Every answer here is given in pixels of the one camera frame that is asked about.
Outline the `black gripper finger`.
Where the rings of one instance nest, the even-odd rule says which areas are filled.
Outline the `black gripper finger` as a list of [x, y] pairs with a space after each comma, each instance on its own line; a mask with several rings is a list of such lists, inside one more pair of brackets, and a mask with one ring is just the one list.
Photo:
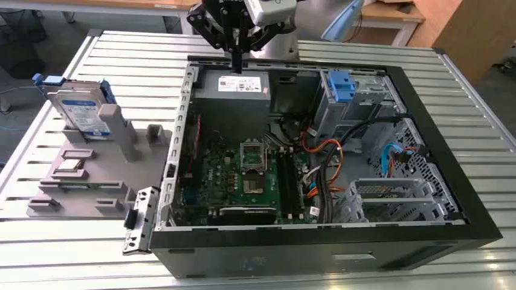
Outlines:
[[215, 49], [222, 49], [231, 58], [232, 72], [238, 73], [238, 45], [234, 28], [223, 28], [207, 12], [203, 4], [191, 6], [187, 21]]
[[244, 63], [254, 58], [294, 60], [298, 58], [298, 32], [294, 23], [267, 25], [250, 36], [238, 38], [238, 73], [242, 74]]

